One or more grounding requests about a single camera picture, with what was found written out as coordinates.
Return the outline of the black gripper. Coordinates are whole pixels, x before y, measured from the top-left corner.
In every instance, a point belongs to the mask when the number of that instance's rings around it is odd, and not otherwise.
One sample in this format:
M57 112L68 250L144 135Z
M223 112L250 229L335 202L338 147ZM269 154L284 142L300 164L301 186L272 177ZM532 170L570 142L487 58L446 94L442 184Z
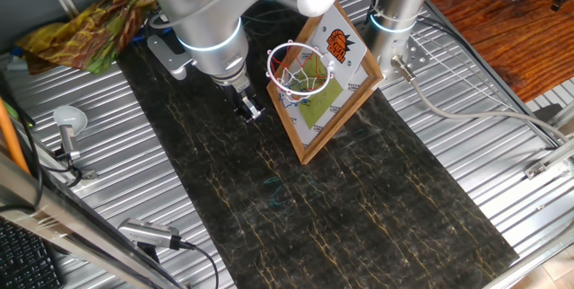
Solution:
M227 85L222 87L226 101L231 105L234 112L238 114L246 123L256 120L265 110L256 100L256 91L252 85L246 87L243 91L237 92L235 87Z

